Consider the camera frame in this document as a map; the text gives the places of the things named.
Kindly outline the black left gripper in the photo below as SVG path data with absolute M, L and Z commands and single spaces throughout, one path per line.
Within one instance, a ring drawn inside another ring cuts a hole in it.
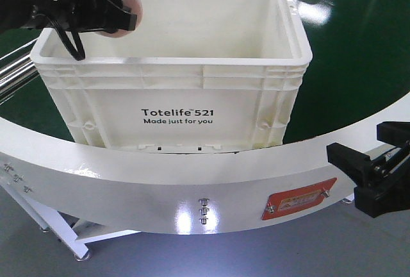
M 52 28 L 53 21 L 66 31 L 133 31 L 137 15 L 123 0 L 34 0 L 30 26 Z

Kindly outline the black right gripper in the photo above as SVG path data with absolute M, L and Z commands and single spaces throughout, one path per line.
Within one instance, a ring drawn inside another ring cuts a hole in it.
M 409 122 L 377 125 L 377 140 L 395 147 L 409 142 Z M 337 142 L 326 147 L 327 160 L 356 185 L 355 207 L 376 218 L 409 209 L 409 149 L 392 149 L 375 160 Z

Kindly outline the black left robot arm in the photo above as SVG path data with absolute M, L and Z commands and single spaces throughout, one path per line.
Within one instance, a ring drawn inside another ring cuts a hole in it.
M 43 29 L 122 37 L 140 24 L 140 0 L 1 0 L 1 31 Z

